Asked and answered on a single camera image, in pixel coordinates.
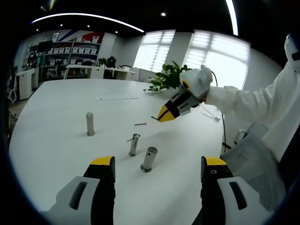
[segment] metal peg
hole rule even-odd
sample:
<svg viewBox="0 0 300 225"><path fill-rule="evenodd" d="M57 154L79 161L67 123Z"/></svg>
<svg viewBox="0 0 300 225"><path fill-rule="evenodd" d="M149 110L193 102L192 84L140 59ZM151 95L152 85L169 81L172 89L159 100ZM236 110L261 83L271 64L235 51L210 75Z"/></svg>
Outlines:
<svg viewBox="0 0 300 225"><path fill-rule="evenodd" d="M95 130L94 130L94 114L92 112L86 113L86 124L88 127L88 136L94 136Z"/></svg>
<svg viewBox="0 0 300 225"><path fill-rule="evenodd" d="M148 173L152 170L152 166L155 160L155 157L158 153L158 150L154 147L149 147L144 159L143 164L141 165L141 170Z"/></svg>
<svg viewBox="0 0 300 225"><path fill-rule="evenodd" d="M132 142L131 142L131 147L130 147L130 152L129 152L129 155L130 155L131 157L134 157L134 156L135 156L136 146L137 146L137 142L138 142L138 140L139 140L139 137L140 137L139 134L133 134L132 138L131 138L130 140L127 141L127 142L132 141Z"/></svg>

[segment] white sleeve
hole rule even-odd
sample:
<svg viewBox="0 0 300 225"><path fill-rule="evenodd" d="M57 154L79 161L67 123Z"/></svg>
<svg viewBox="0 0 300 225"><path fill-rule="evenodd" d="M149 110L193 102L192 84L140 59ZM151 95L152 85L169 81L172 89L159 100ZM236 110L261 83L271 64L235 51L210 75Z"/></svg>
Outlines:
<svg viewBox="0 0 300 225"><path fill-rule="evenodd" d="M260 91L241 91L235 87L211 87L206 104L215 105L223 114L234 113L246 121L270 123L274 118L273 106L276 102L276 92L279 76L274 83Z"/></svg>

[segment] green plant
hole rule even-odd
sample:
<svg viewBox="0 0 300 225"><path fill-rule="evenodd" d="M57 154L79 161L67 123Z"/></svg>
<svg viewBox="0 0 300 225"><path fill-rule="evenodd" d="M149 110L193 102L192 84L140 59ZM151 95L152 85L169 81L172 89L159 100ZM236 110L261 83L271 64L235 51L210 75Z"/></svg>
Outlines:
<svg viewBox="0 0 300 225"><path fill-rule="evenodd" d="M98 61L99 61L99 64L100 65L107 65L107 63L108 63L108 60L107 60L107 58L101 58L101 59L98 59Z"/></svg>
<svg viewBox="0 0 300 225"><path fill-rule="evenodd" d="M184 65L182 68L178 64L172 61L174 65L163 64L164 73L156 73L156 78L152 81L153 86L150 86L148 90L151 91L161 91L167 90L169 88L177 88L180 86L179 75L183 71L190 70L187 65Z"/></svg>

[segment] window blind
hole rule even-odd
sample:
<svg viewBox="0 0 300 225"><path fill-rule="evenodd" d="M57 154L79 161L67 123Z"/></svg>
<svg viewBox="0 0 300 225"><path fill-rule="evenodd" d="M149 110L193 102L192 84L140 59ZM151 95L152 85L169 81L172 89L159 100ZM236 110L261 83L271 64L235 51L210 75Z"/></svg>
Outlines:
<svg viewBox="0 0 300 225"><path fill-rule="evenodd" d="M174 30L147 33L137 52L134 67L162 71L174 34Z"/></svg>
<svg viewBox="0 0 300 225"><path fill-rule="evenodd" d="M242 89L247 73L250 44L227 35L195 31L183 64L199 69L202 64L217 77L219 87Z"/></svg>

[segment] ceiling light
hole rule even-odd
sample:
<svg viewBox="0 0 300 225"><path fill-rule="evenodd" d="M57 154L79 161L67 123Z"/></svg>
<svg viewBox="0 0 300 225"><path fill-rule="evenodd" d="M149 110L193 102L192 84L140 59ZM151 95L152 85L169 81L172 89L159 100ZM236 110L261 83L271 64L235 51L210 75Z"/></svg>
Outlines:
<svg viewBox="0 0 300 225"><path fill-rule="evenodd" d="M108 18L108 17L105 17L105 16L101 16L101 15L94 15L94 14L87 14L87 13L59 13L59 14L47 15L47 16L38 18L38 19L32 21L31 23L35 23L35 22L43 20L43 19L47 19L47 18L51 18L51 17L55 17L55 16L62 16L62 15L85 15L85 16L92 16L92 17L96 17L96 18L110 20L110 21L113 21L113 22L116 22L116 23L120 23L120 24L123 24L125 26L131 27L131 28L133 28L135 30L138 30L139 32L144 33L144 31L142 29L139 29L139 28L137 28L135 26L132 26L132 25L130 25L128 23L125 23L125 22L122 22L122 21L119 21L119 20L115 20L115 19L112 19L112 18Z"/></svg>
<svg viewBox="0 0 300 225"><path fill-rule="evenodd" d="M238 22L236 21L236 15L235 15L234 7L233 7L233 1L226 0L226 3L227 3L228 10L229 10L230 18L231 18L233 34L238 36L239 35Z"/></svg>

